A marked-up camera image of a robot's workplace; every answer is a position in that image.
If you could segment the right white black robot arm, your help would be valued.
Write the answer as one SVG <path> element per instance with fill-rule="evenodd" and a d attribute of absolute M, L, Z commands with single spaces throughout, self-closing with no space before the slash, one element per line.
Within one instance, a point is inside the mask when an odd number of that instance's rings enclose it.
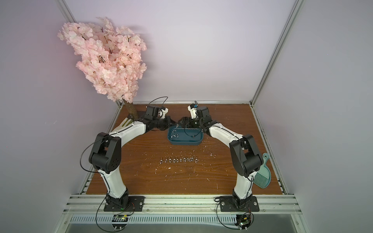
<path fill-rule="evenodd" d="M 199 128 L 230 149 L 232 164 L 237 172 L 236 185 L 232 193 L 233 201 L 238 208 L 242 208 L 251 199 L 254 178 L 264 164 L 254 137 L 235 133 L 213 120 L 207 107 L 199 107 L 195 103 L 187 109 L 190 117 L 183 123 L 184 126 Z"/>

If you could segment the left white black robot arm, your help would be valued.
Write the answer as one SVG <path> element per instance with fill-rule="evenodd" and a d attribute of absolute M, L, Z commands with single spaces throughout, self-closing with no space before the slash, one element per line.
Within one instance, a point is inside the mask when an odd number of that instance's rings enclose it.
<path fill-rule="evenodd" d="M 153 129 L 167 130 L 174 124 L 167 115 L 168 108 L 147 106 L 143 115 L 135 120 L 128 115 L 109 133 L 99 133 L 93 143 L 89 162 L 102 176 L 107 188 L 107 202 L 123 208 L 129 202 L 128 189 L 122 181 L 119 165 L 122 147 Z"/>

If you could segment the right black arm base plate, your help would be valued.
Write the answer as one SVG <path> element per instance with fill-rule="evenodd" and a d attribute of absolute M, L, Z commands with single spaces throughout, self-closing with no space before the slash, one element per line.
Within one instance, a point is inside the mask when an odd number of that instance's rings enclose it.
<path fill-rule="evenodd" d="M 239 199 L 233 196 L 220 196 L 215 198 L 221 212 L 259 212 L 259 204 L 256 196 Z"/>

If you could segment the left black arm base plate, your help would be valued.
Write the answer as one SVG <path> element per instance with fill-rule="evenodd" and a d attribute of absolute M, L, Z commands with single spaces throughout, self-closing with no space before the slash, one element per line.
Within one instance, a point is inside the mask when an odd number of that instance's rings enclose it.
<path fill-rule="evenodd" d="M 145 202 L 144 196 L 123 196 L 120 199 L 106 197 L 105 212 L 141 212 Z"/>

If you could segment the teal plastic storage box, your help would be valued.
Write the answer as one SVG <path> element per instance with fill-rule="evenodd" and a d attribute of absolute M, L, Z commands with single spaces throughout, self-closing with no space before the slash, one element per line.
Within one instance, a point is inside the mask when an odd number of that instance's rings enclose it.
<path fill-rule="evenodd" d="M 172 131 L 176 130 L 178 138 L 171 138 Z M 167 139 L 172 145 L 198 146 L 203 141 L 204 135 L 200 129 L 187 129 L 177 126 L 168 129 Z"/>

